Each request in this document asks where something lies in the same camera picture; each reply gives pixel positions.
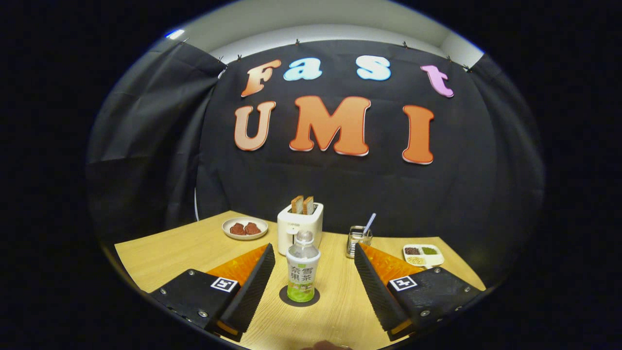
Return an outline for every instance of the straw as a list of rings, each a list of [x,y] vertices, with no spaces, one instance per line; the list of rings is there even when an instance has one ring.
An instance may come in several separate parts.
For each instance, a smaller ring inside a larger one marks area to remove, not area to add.
[[[369,230],[369,227],[371,226],[371,223],[374,221],[375,218],[376,218],[376,213],[371,214],[371,217],[369,218],[369,222],[367,223],[367,226],[365,226],[365,229],[363,230],[363,235],[367,235],[367,230]]]

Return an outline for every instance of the plastic bottle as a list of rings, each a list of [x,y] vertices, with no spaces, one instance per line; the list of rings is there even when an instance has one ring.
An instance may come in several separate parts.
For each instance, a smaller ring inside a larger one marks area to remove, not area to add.
[[[299,231],[285,256],[289,274],[287,297],[297,303],[310,301],[315,295],[315,272],[321,256],[313,246],[313,232]]]

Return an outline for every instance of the bread slice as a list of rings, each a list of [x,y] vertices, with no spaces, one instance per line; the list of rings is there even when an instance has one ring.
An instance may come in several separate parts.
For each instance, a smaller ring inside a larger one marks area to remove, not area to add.
[[[315,208],[313,207],[313,196],[307,197],[305,201],[302,203],[302,213],[305,215],[313,214]]]
[[[292,213],[293,214],[302,214],[303,199],[304,199],[303,196],[298,196],[292,200]]]

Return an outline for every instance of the white toaster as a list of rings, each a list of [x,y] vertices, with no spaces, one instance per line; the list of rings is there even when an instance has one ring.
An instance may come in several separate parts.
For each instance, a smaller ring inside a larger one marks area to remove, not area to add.
[[[277,232],[279,236],[277,248],[281,255],[294,244],[294,236],[299,230],[313,232],[313,245],[320,248],[322,241],[322,220],[324,219],[324,205],[314,203],[313,214],[293,214],[292,205],[288,205],[277,216]]]

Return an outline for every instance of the white plate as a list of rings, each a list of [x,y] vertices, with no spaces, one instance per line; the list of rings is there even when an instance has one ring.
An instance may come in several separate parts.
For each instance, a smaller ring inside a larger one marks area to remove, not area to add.
[[[232,226],[234,226],[237,223],[240,223],[244,225],[244,227],[246,227],[246,225],[248,225],[249,222],[254,222],[255,225],[257,225],[257,228],[261,230],[261,232],[256,235],[240,236],[240,235],[234,235],[229,231],[232,228]],[[268,224],[261,219],[257,219],[256,217],[248,217],[248,216],[234,217],[233,219],[229,219],[223,223],[223,232],[225,233],[225,235],[231,237],[232,239],[237,239],[237,240],[258,239],[261,236],[265,235],[267,231],[268,231]]]
[[[436,250],[438,254],[424,254],[424,251],[422,249],[423,247],[432,248]],[[421,254],[419,255],[406,254],[406,248],[417,248],[419,249],[419,252]],[[404,248],[402,248],[402,253],[404,253],[404,260],[406,260],[407,263],[414,265],[414,266],[432,268],[433,266],[439,266],[445,262],[445,257],[443,257],[443,253],[440,251],[440,249],[437,246],[432,245],[432,244],[407,244],[404,246]],[[425,263],[422,263],[422,264],[411,263],[410,261],[408,261],[408,257],[423,258],[425,260]]]

